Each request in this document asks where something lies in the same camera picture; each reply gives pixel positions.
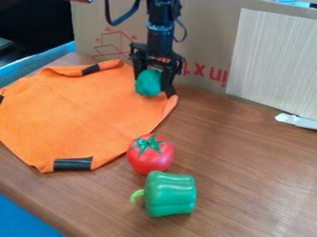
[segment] cardboard wall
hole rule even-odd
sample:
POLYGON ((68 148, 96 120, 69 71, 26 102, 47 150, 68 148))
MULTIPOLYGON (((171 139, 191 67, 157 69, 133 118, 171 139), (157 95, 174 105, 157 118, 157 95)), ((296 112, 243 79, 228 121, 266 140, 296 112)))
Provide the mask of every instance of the cardboard wall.
MULTIPOLYGON (((112 0, 111 16, 125 13, 134 0, 112 0)), ((184 75, 176 81, 213 92, 224 93, 235 46, 242 7, 317 19, 315 10, 284 6, 260 0, 182 0, 180 20, 188 29, 187 39, 174 45, 174 51, 186 57, 184 75)), ((129 42, 146 42, 146 3, 118 27, 105 20, 104 0, 92 4, 72 2, 77 51, 98 60, 127 60, 129 42)))

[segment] green toy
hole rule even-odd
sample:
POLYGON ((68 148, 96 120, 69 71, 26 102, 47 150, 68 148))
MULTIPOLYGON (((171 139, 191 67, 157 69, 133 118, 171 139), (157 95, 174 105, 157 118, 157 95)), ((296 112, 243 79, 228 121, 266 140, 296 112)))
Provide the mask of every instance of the green toy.
POLYGON ((189 214, 196 207, 196 186, 193 177, 152 171, 146 178, 145 189, 134 192, 130 203, 143 196, 146 213, 151 217, 189 214))
POLYGON ((158 96, 161 73, 155 69, 142 71, 135 82, 135 90, 142 96, 158 96))

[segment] toy tomato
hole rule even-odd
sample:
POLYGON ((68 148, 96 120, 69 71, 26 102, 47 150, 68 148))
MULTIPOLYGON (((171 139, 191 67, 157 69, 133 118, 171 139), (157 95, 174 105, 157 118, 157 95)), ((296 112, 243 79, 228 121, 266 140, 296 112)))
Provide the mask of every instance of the toy tomato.
POLYGON ((127 151, 133 169, 146 175, 150 171, 164 171, 173 160, 173 149, 166 138, 148 134, 135 139, 127 151))

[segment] orange towel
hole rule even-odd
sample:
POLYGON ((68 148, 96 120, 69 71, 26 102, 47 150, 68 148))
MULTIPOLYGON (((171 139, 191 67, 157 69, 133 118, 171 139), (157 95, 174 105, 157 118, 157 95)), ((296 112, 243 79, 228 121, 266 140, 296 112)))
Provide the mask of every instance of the orange towel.
POLYGON ((0 141, 42 173, 99 168, 177 103, 177 95, 142 97, 133 84, 121 60, 43 69, 0 90, 0 141))

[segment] green bell pepper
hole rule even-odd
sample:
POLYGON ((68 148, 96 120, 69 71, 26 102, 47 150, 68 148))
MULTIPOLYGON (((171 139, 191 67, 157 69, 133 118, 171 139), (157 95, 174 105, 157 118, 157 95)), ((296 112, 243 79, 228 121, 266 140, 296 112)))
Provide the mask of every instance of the green bell pepper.
POLYGON ((188 214, 196 207, 196 187, 193 177, 152 171, 146 178, 145 189, 130 197, 130 203, 143 196, 146 212, 151 217, 188 214))

